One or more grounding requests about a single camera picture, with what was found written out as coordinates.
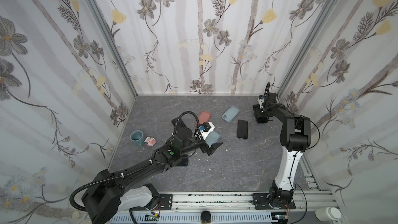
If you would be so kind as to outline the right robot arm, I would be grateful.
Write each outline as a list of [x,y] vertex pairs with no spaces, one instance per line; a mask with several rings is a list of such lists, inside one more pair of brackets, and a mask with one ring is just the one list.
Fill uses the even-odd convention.
[[279,209],[293,200],[297,166],[311,144],[311,121],[307,117],[288,111],[284,105],[277,102],[275,93],[266,92],[260,95],[258,102],[252,106],[258,124],[272,121],[273,117],[282,123],[282,160],[267,197],[270,207]]

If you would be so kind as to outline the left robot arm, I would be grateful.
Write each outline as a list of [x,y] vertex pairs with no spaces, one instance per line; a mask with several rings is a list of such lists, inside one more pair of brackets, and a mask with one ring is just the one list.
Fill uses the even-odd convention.
[[69,197],[71,206],[88,213],[93,224],[104,224],[126,209],[155,207],[160,196],[153,185],[145,184],[139,188],[135,188],[135,185],[178,166],[191,151],[200,149],[202,153],[211,156],[221,146],[221,142],[208,145],[206,139],[209,134],[197,129],[193,137],[183,140],[174,132],[163,146],[144,161],[113,173],[103,170],[93,182],[75,189]]

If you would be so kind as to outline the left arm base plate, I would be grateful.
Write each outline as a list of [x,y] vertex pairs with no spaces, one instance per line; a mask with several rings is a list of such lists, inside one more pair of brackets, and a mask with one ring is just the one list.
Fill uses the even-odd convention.
[[172,194],[159,194],[152,198],[148,208],[151,211],[154,210],[170,211],[172,209],[172,204],[173,204]]

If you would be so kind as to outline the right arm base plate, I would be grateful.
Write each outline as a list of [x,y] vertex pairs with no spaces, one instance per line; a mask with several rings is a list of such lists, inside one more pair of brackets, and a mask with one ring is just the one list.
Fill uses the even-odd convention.
[[269,193],[263,194],[252,194],[252,204],[256,210],[287,210],[296,209],[296,205],[293,200],[293,195],[287,194],[286,196],[275,196],[270,197]]

